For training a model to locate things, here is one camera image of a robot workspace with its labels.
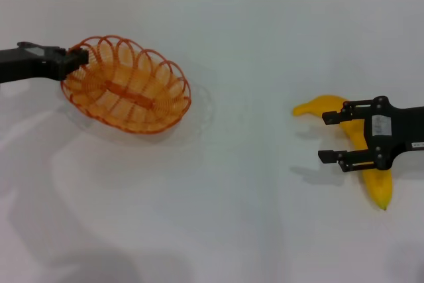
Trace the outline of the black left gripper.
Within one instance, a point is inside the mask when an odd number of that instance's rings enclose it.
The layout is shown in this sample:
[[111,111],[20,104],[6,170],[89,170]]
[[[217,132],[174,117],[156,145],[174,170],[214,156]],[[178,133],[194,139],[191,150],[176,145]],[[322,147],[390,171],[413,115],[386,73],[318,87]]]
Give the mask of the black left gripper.
[[0,84],[31,78],[65,80],[89,64],[89,51],[76,48],[66,53],[59,46],[18,42],[16,48],[0,50]]

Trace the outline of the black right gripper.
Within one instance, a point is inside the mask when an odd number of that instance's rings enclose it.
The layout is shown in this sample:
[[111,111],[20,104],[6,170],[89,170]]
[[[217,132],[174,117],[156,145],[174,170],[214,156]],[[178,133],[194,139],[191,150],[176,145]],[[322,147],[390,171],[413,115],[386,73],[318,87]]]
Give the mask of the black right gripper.
[[326,125],[364,120],[368,150],[318,151],[323,164],[337,163],[343,172],[389,170],[398,155],[424,150],[424,106],[401,109],[380,96],[345,101],[339,112],[324,112],[322,119]]

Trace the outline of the yellow banana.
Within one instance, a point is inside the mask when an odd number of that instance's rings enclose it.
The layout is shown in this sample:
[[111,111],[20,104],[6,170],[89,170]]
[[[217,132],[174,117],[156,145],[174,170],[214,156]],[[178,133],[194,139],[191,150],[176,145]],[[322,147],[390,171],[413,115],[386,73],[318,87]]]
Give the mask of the yellow banana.
[[[307,103],[294,107],[293,116],[311,114],[322,117],[324,112],[340,111],[345,98],[336,95],[320,95]],[[349,139],[354,150],[365,150],[367,144],[364,138],[364,120],[342,122],[339,127]],[[369,198],[382,210],[387,210],[393,192],[393,178],[390,170],[363,170],[362,179]]]

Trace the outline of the orange woven plastic basket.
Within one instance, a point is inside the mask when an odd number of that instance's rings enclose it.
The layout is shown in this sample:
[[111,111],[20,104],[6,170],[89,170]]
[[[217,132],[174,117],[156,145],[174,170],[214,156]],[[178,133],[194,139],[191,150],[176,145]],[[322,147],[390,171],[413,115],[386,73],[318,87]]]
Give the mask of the orange woven plastic basket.
[[66,99],[84,115],[132,134],[156,134],[179,123],[191,106],[182,69],[151,48],[115,35],[92,36],[89,62],[61,82]]

